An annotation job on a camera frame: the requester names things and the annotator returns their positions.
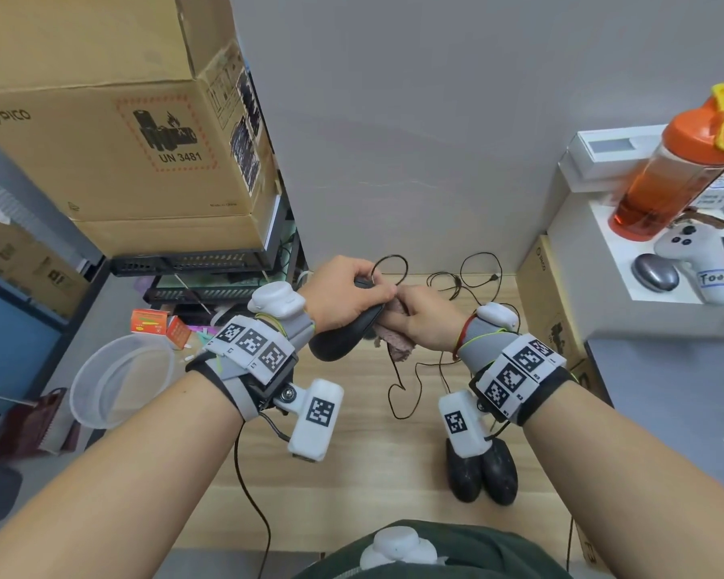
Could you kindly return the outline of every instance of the wooden table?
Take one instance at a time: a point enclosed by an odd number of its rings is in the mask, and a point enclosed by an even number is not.
[[[425,276],[416,275],[407,282],[424,280]],[[442,280],[434,285],[452,283],[447,277]],[[469,280],[480,282],[483,276]],[[475,294],[484,302],[497,284],[491,282]],[[514,276],[504,277],[497,301],[521,309]],[[467,292],[457,302],[466,310],[476,308]],[[392,391],[399,415],[410,412],[418,397],[415,362],[435,363],[439,355],[418,348],[407,362],[397,365],[407,388]],[[451,361],[448,354],[444,361]],[[452,390],[467,386],[469,371],[462,363],[443,369]],[[343,386],[345,396],[323,462],[291,457],[286,444],[262,419],[247,424],[241,433],[241,474],[271,524],[271,548],[332,552],[398,519],[415,518],[510,530],[564,561],[570,517],[520,428],[511,425],[502,434],[520,478],[516,502],[505,508],[484,493],[472,504],[453,497],[445,475],[445,431],[437,411],[444,386],[437,368],[421,366],[418,373],[424,383],[421,403],[411,418],[398,421],[387,402],[387,389],[396,377],[383,347],[376,349],[363,341],[335,363],[319,362],[308,348],[302,351],[296,382],[307,388],[312,379],[326,378]],[[295,417],[271,412],[289,434]],[[263,550],[265,541],[265,527],[241,491],[231,454],[175,546]]]

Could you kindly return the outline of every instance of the red small box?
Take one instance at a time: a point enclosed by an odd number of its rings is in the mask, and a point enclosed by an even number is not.
[[[176,350],[183,349],[191,336],[191,330],[180,317],[152,309],[131,312],[131,332],[165,337]]]

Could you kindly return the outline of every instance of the person's right hand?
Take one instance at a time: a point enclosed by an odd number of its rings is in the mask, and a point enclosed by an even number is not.
[[[384,311],[378,318],[381,325],[407,335],[429,350],[454,350],[470,313],[461,311],[428,286],[400,285],[397,298],[410,316]]]

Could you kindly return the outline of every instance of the orange bottle lid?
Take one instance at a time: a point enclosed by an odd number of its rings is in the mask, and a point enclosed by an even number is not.
[[[679,158],[724,165],[724,83],[714,85],[702,107],[680,113],[662,133],[662,143]]]

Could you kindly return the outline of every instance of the forearm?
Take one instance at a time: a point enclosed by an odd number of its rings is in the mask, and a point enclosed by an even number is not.
[[[523,431],[617,577],[724,577],[724,487],[568,382]]]
[[[152,577],[241,424],[217,388],[186,375],[9,520],[0,531],[0,579]]]

